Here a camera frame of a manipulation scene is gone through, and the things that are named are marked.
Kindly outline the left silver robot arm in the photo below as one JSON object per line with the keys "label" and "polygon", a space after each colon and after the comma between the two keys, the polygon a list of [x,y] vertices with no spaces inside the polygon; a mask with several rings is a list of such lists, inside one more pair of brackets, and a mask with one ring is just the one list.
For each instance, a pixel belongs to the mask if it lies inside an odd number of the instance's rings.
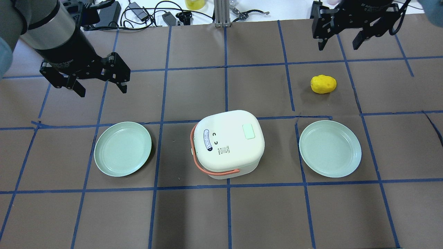
{"label": "left silver robot arm", "polygon": [[80,97],[83,79],[99,79],[127,92],[131,70],[121,56],[112,52],[100,57],[81,28],[99,22],[98,10],[114,3],[79,0],[2,0],[1,77],[11,68],[19,39],[25,41],[43,61],[39,72],[54,88],[73,90]]}

